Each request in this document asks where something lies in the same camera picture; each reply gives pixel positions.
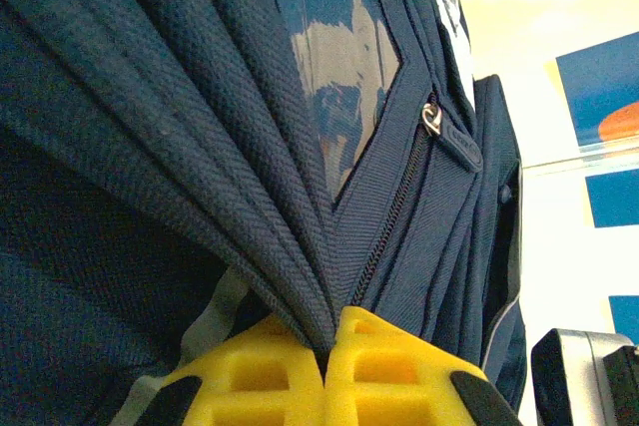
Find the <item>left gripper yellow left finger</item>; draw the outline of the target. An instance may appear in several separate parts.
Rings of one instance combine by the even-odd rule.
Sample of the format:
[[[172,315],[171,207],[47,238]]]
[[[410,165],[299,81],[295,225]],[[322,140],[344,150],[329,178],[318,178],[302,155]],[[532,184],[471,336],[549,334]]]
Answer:
[[[321,425],[314,353],[273,315],[171,373],[151,425]]]

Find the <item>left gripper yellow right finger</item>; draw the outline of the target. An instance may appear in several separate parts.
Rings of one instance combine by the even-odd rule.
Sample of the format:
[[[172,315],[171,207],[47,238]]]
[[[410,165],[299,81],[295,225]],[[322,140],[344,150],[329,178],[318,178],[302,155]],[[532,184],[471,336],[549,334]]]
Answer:
[[[356,306],[326,371],[328,425],[518,425],[481,369]]]

